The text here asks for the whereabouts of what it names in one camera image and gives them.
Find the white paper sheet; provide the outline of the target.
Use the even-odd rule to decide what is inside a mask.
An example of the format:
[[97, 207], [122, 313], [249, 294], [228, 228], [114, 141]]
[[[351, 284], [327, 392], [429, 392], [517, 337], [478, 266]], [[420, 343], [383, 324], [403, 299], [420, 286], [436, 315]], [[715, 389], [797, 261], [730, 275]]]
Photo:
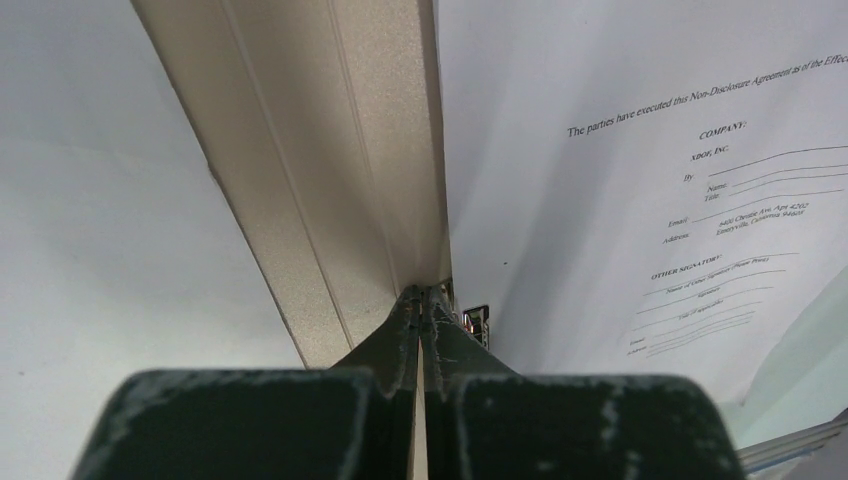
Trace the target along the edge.
[[302, 364], [127, 1], [1, 5], [1, 475], [64, 479], [153, 368]]
[[847, 264], [843, 1], [439, 1], [453, 280], [525, 374], [744, 399]]

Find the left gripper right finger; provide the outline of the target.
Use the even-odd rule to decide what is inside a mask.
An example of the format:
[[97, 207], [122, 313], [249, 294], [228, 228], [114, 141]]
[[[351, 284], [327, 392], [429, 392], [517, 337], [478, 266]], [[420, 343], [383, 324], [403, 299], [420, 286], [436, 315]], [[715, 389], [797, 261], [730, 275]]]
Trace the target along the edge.
[[521, 375], [422, 295], [433, 479], [741, 479], [719, 412], [665, 375]]

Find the tan cardboard folder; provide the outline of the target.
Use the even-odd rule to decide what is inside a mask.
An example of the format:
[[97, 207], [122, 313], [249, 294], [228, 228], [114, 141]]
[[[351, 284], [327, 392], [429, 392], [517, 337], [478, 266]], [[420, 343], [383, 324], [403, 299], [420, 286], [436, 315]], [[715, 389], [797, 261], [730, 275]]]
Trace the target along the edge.
[[450, 278], [433, 2], [134, 9], [305, 367]]

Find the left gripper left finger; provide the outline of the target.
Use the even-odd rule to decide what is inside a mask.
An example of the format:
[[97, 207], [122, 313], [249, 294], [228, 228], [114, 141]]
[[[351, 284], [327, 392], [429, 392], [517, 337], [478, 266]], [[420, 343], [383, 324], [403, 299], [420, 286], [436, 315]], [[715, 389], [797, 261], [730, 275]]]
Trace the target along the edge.
[[76, 479], [408, 479], [422, 292], [327, 369], [160, 369], [106, 403]]

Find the silver metal folder clip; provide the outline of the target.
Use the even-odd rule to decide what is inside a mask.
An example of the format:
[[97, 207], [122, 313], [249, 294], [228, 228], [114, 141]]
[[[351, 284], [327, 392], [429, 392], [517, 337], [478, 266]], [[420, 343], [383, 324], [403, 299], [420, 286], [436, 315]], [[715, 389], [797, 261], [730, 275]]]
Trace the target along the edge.
[[460, 310], [451, 278], [441, 282], [439, 289], [446, 297], [453, 315], [463, 329], [474, 337], [486, 350], [490, 349], [490, 309], [488, 305], [479, 305]]

